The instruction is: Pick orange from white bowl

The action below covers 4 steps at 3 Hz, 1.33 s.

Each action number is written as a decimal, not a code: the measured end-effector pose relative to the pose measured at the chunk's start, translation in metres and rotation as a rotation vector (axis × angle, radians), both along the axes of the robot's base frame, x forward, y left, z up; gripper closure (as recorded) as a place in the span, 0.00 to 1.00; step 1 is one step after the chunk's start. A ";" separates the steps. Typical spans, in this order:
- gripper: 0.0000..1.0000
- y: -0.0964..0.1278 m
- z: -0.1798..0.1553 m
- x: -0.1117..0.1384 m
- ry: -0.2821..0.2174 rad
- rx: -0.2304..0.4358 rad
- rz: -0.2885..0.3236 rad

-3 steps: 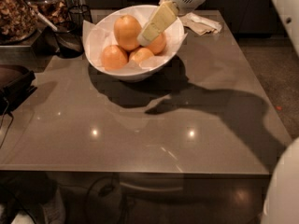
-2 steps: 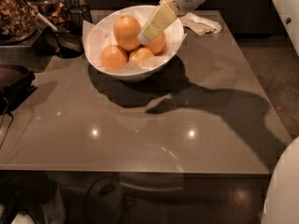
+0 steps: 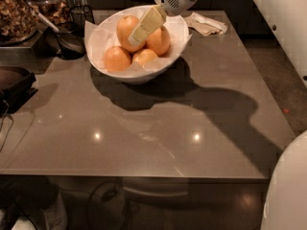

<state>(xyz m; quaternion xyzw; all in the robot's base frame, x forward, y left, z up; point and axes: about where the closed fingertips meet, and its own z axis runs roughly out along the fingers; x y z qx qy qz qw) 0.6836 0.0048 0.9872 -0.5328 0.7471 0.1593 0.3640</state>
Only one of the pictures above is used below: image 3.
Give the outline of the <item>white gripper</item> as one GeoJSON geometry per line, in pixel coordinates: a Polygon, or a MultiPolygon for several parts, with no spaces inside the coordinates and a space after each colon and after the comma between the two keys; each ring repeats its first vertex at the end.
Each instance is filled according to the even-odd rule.
{"type": "Polygon", "coordinates": [[[157,5],[150,6],[132,29],[128,41],[132,46],[142,44],[165,22],[167,14],[180,15],[194,5],[193,0],[154,0],[157,5]]]}

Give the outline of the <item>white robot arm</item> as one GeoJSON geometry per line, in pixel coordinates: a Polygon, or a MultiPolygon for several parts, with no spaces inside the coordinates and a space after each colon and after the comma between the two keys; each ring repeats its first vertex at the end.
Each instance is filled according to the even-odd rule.
{"type": "MultiPolygon", "coordinates": [[[[166,21],[198,0],[154,0],[132,30],[136,46],[166,21]]],[[[253,0],[297,73],[307,74],[307,0],[253,0]]],[[[264,204],[261,230],[307,230],[307,131],[281,154],[264,204]]]]}

